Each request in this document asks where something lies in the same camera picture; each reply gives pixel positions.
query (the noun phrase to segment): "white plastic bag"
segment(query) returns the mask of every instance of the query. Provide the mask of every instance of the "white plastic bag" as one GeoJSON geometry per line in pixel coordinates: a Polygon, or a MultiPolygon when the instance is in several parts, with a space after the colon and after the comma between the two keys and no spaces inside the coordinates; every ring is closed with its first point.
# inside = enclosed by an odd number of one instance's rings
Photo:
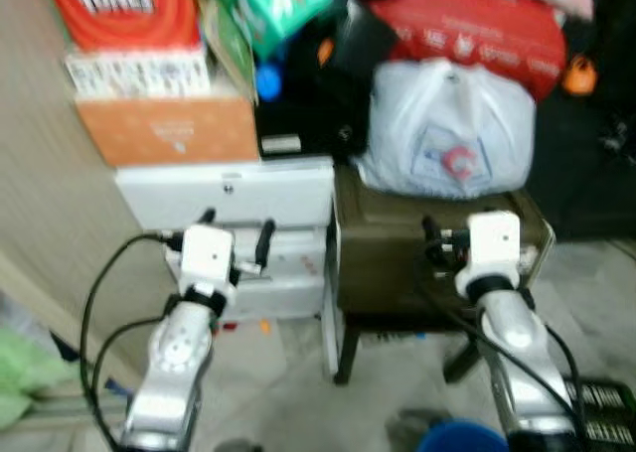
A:
{"type": "Polygon", "coordinates": [[[356,164],[375,189],[469,199],[525,184],[534,131],[535,102],[513,81],[447,60],[387,63],[356,164]]]}

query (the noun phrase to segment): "green package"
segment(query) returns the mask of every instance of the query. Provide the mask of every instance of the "green package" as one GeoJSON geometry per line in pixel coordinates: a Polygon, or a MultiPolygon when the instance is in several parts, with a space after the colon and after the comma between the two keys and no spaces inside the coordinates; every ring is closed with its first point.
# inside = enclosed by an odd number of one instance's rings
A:
{"type": "Polygon", "coordinates": [[[253,50],[267,59],[332,0],[221,0],[253,50]]]}
{"type": "Polygon", "coordinates": [[[26,412],[31,393],[77,376],[74,366],[0,327],[0,429],[26,412]]]}

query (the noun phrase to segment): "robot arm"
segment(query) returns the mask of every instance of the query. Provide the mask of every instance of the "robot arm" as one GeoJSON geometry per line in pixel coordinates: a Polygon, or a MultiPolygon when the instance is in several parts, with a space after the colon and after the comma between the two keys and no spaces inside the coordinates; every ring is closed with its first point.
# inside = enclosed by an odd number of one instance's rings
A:
{"type": "MultiPolygon", "coordinates": [[[[517,288],[520,221],[506,212],[471,216],[470,255],[455,277],[460,295],[480,312],[478,327],[492,342],[528,365],[566,404],[564,381],[548,351],[548,330],[517,288]]],[[[536,380],[480,342],[493,394],[512,452],[579,451],[570,415],[536,380]]]]}
{"type": "Polygon", "coordinates": [[[201,406],[200,381],[212,361],[211,326],[234,302],[240,272],[260,273],[266,266],[274,229],[273,221],[265,224],[254,264],[235,264],[229,231],[205,224],[185,230],[177,246],[181,298],[151,336],[148,370],[126,417],[122,451],[188,450],[201,406]]]}

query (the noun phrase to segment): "white drawer cabinet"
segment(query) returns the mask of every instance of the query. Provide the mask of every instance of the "white drawer cabinet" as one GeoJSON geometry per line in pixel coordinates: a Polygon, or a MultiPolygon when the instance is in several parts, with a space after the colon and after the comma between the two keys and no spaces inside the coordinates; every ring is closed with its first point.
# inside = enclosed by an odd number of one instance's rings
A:
{"type": "MultiPolygon", "coordinates": [[[[238,228],[236,236],[236,255],[238,261],[254,261],[254,251],[258,242],[259,230],[238,228]]],[[[259,280],[279,280],[289,277],[322,277],[325,270],[326,229],[323,227],[304,230],[278,230],[269,249],[267,268],[259,280]]],[[[166,261],[175,277],[179,275],[181,254],[166,250],[166,261]]],[[[241,284],[258,281],[244,273],[241,284]]]]}
{"type": "Polygon", "coordinates": [[[237,302],[228,307],[224,321],[307,318],[323,306],[325,277],[258,279],[238,286],[237,302]]]}
{"type": "Polygon", "coordinates": [[[144,229],[185,228],[208,208],[221,224],[326,226],[331,159],[119,169],[115,179],[144,229]]]}
{"type": "MultiPolygon", "coordinates": [[[[239,260],[253,260],[259,231],[235,230],[239,260]]],[[[267,268],[261,276],[243,274],[237,302],[228,307],[224,321],[306,318],[320,313],[325,290],[324,228],[278,230],[272,238],[267,268]]],[[[166,250],[166,261],[175,278],[180,274],[180,254],[166,250]]]]}

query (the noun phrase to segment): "tiled floor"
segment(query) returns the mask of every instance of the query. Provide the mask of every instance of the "tiled floor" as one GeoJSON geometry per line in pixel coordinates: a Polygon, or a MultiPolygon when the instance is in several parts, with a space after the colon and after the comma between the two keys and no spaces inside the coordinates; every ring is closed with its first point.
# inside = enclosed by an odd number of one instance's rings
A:
{"type": "MultiPolygon", "coordinates": [[[[559,245],[534,287],[539,310],[587,375],[636,390],[636,263],[608,243],[559,245]]],[[[242,325],[219,340],[193,450],[233,437],[271,452],[389,452],[385,424],[405,407],[447,410],[498,426],[488,373],[446,386],[441,362],[456,341],[429,335],[363,348],[348,387],[324,374],[317,320],[280,322],[268,336],[242,325]]],[[[558,352],[555,357],[562,363],[558,352]]],[[[99,452],[90,429],[0,436],[12,452],[99,452]]]]}

